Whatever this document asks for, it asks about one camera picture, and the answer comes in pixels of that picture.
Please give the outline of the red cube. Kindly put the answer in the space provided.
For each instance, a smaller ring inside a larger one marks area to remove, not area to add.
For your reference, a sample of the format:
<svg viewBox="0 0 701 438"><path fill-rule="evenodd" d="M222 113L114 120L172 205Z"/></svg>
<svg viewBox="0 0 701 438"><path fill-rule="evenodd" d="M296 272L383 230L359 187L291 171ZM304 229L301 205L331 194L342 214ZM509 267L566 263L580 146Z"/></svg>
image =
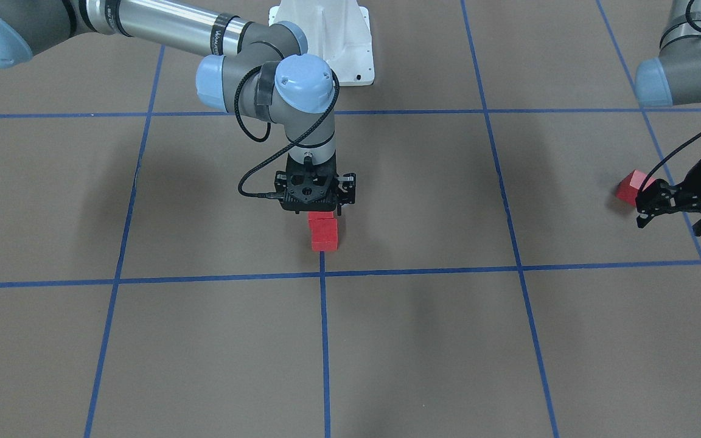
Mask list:
<svg viewBox="0 0 701 438"><path fill-rule="evenodd" d="M315 252L334 252L339 248L338 221L336 218L309 221L311 247Z"/></svg>
<svg viewBox="0 0 701 438"><path fill-rule="evenodd" d="M311 211L311 212L308 212L308 221L309 222L328 221L328 220L334 220L334 219L335 219L334 211L328 211L328 212Z"/></svg>
<svg viewBox="0 0 701 438"><path fill-rule="evenodd" d="M655 180L653 178L646 180L646 173L635 169L626 175L626 177L623 178L620 183L618 183L614 191L614 195L617 199L631 205L631 207L636 208L636 198L640 189L647 189L654 183L654 181Z"/></svg>

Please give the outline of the white pedestal column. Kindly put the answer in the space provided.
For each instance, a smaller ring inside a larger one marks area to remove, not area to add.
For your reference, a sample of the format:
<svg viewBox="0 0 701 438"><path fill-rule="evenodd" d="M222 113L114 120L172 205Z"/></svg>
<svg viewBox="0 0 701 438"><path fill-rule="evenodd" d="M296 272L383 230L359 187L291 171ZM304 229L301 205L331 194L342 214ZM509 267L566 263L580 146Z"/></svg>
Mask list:
<svg viewBox="0 0 701 438"><path fill-rule="evenodd" d="M371 16L358 1L280 1L269 23L289 21L306 35L308 53L326 61L341 86L375 82Z"/></svg>

